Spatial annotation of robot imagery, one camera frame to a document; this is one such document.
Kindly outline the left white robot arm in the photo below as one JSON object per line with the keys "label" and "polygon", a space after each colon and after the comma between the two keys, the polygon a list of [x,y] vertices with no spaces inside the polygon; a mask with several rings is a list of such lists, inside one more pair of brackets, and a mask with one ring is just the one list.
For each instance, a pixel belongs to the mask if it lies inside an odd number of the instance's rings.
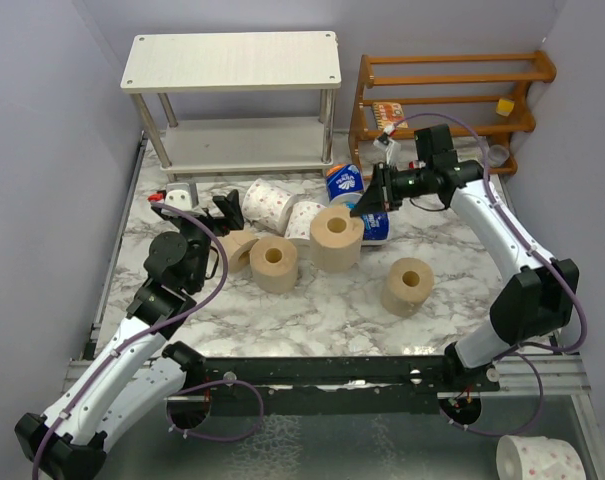
{"label": "left white robot arm", "polygon": [[239,194],[231,191],[213,202],[218,217],[188,213],[167,200],[152,203],[175,228],[151,242],[143,265],[147,279],[118,329],[65,394],[42,414],[24,414],[15,426],[34,478],[95,478],[109,451],[150,409],[176,391],[188,395],[202,385],[200,355],[179,344],[147,372],[141,368],[200,309],[193,294],[216,272],[229,272],[220,239],[244,226]]}

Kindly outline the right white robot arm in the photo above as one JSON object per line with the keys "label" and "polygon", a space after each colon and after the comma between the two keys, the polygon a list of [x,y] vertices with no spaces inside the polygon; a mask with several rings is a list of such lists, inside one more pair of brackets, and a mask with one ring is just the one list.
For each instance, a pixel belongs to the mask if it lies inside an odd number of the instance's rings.
{"label": "right white robot arm", "polygon": [[484,164],[459,160],[448,125],[415,132],[423,165],[414,169],[393,164],[394,133],[387,126],[376,138],[387,158],[374,166],[352,216],[396,211],[406,200],[435,195],[471,228],[505,282],[488,321],[445,350],[443,383],[463,391],[476,381],[477,369],[565,327],[573,313],[583,311],[576,296],[579,270],[534,240],[495,193]]}

